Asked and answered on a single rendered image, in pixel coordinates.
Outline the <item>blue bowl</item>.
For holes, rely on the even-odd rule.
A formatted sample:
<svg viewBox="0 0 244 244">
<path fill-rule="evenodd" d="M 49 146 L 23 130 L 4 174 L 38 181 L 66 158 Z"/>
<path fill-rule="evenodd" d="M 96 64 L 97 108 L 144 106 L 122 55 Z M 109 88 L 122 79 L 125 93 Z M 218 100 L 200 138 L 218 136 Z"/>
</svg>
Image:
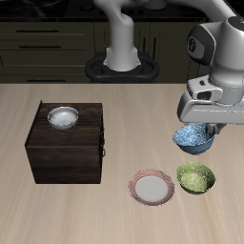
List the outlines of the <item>blue bowl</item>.
<svg viewBox="0 0 244 244">
<path fill-rule="evenodd" d="M 207 125 L 191 124 L 173 135 L 173 142 L 185 153 L 199 155 L 208 150 L 214 142 L 215 129 L 207 133 Z"/>
</svg>

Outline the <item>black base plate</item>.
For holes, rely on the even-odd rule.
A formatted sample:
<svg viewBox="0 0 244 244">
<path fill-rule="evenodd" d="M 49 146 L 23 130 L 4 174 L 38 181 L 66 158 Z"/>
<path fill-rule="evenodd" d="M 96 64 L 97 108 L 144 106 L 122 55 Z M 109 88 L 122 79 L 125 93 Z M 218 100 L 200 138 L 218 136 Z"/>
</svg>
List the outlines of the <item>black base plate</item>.
<svg viewBox="0 0 244 244">
<path fill-rule="evenodd" d="M 91 59 L 85 68 L 86 75 L 92 83 L 96 84 L 148 84 L 159 74 L 158 64 L 150 58 L 150 55 L 145 51 L 138 53 L 138 58 L 141 62 L 131 71 L 113 71 L 104 65 L 104 60 L 107 54 L 104 51 L 99 51 L 95 57 Z"/>
</svg>

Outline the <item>green bowl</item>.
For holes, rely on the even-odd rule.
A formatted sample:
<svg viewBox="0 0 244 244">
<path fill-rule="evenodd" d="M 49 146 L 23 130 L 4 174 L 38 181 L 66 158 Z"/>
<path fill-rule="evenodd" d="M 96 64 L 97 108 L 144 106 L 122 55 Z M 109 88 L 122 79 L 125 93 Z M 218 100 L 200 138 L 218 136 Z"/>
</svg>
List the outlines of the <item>green bowl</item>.
<svg viewBox="0 0 244 244">
<path fill-rule="evenodd" d="M 199 162 L 186 162 L 180 165 L 176 170 L 176 178 L 188 193 L 206 193 L 215 183 L 212 170 Z"/>
</svg>

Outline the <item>white bowl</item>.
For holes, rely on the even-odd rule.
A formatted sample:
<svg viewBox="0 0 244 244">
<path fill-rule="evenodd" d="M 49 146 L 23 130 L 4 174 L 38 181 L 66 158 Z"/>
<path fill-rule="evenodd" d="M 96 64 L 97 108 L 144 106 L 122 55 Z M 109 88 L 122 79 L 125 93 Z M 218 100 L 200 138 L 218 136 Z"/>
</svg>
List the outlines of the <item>white bowl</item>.
<svg viewBox="0 0 244 244">
<path fill-rule="evenodd" d="M 49 112 L 48 121 L 57 130 L 68 130 L 78 122 L 78 111 L 72 107 L 58 107 Z"/>
</svg>

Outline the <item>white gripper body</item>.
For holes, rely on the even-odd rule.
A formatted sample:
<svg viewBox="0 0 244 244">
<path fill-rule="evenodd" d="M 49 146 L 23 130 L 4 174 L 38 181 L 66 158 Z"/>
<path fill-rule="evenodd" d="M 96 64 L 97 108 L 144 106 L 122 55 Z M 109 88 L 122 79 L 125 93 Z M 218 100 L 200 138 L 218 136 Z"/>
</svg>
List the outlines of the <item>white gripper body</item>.
<svg viewBox="0 0 244 244">
<path fill-rule="evenodd" d="M 227 106 L 208 100 L 194 100 L 185 91 L 177 108 L 182 123 L 244 124 L 244 98 L 240 103 Z"/>
</svg>

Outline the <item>dark wooden cabinet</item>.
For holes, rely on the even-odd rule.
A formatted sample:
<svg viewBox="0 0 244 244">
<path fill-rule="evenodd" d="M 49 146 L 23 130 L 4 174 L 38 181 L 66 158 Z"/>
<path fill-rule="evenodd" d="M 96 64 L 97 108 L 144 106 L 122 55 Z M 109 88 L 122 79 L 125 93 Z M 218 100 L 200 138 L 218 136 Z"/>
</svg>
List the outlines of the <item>dark wooden cabinet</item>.
<svg viewBox="0 0 244 244">
<path fill-rule="evenodd" d="M 48 114 L 60 105 L 40 103 L 25 148 L 37 184 L 98 184 L 105 155 L 103 105 L 71 103 L 78 111 L 69 130 L 54 129 Z"/>
</svg>

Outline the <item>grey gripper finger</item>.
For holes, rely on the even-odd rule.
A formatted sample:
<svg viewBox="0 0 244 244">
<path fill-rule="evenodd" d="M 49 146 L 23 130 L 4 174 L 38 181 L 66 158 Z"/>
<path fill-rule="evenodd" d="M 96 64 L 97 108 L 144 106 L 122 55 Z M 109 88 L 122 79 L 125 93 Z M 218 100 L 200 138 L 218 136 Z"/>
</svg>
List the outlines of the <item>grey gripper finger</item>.
<svg viewBox="0 0 244 244">
<path fill-rule="evenodd" d="M 220 131 L 225 127 L 225 124 L 223 123 L 217 123 L 217 124 L 207 124 L 206 125 L 206 133 L 208 134 L 220 134 Z"/>
</svg>

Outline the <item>white plate with red rim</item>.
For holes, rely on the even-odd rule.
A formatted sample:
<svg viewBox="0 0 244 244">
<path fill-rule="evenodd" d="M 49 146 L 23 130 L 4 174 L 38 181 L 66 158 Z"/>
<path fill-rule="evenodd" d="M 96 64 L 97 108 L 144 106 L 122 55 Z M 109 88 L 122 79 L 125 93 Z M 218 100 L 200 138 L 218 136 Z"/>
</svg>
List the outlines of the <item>white plate with red rim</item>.
<svg viewBox="0 0 244 244">
<path fill-rule="evenodd" d="M 138 203 L 157 207 L 169 202 L 174 196 L 174 183 L 158 170 L 144 170 L 136 173 L 129 181 L 129 193 Z"/>
</svg>

